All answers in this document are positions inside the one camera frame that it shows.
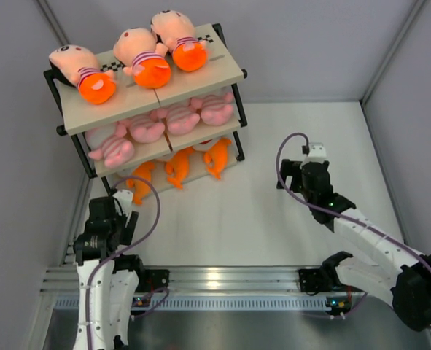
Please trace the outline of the pink frog plush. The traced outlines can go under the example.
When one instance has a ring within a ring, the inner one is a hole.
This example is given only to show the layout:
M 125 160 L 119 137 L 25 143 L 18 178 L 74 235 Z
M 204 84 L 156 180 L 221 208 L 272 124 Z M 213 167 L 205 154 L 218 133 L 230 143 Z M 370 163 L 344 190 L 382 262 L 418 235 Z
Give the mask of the pink frog plush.
M 227 93 L 209 93 L 192 97 L 190 105 L 200 113 L 202 121 L 207 125 L 221 126 L 233 116 L 234 95 Z
M 199 123 L 200 115 L 187 104 L 172 104 L 159 108 L 158 119 L 165 119 L 168 132 L 171 135 L 189 133 Z

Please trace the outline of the boy doll table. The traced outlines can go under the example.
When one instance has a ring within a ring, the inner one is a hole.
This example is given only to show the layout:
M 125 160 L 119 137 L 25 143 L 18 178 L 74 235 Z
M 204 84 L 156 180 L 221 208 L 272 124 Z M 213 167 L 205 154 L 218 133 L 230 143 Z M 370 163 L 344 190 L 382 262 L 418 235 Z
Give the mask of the boy doll table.
M 102 71 L 96 55 L 85 47 L 67 44 L 49 54 L 54 78 L 76 88 L 90 104 L 103 104 L 117 89 L 113 71 Z

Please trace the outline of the boy doll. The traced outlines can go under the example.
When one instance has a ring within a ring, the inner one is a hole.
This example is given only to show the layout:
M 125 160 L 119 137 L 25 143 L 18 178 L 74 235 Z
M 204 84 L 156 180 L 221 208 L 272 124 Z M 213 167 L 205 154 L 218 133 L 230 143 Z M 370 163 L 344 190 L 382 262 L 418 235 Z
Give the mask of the boy doll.
M 209 57 L 206 43 L 196 37 L 195 26 L 188 16 L 175 10 L 163 10 L 152 17 L 150 28 L 168 48 L 179 69 L 192 72 L 206 64 Z
M 146 28 L 129 28 L 121 33 L 113 47 L 123 73 L 133 77 L 138 86 L 157 89 L 171 79 L 171 67 L 165 55 L 168 48 Z

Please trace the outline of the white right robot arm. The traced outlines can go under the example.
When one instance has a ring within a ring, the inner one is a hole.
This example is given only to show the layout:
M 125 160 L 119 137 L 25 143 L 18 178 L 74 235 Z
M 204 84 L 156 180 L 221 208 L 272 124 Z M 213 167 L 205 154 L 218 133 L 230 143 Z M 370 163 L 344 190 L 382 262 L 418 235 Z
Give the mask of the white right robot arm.
M 341 251 L 320 267 L 330 289 L 354 287 L 386 303 L 407 327 L 431 329 L 431 254 L 423 254 L 376 227 L 331 184 L 329 163 L 283 159 L 277 188 L 307 206 L 316 222 L 352 244 L 370 261 Z

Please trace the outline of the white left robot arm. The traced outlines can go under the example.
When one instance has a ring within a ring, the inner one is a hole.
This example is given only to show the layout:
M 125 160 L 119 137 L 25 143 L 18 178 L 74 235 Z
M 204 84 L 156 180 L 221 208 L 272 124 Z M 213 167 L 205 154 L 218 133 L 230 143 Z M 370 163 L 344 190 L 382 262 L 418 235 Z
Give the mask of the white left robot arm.
M 119 190 L 90 200 L 83 233 L 73 245 L 79 278 L 75 349 L 129 349 L 128 323 L 135 291 L 147 281 L 136 255 L 117 256 L 133 238 L 139 214 L 133 194 Z

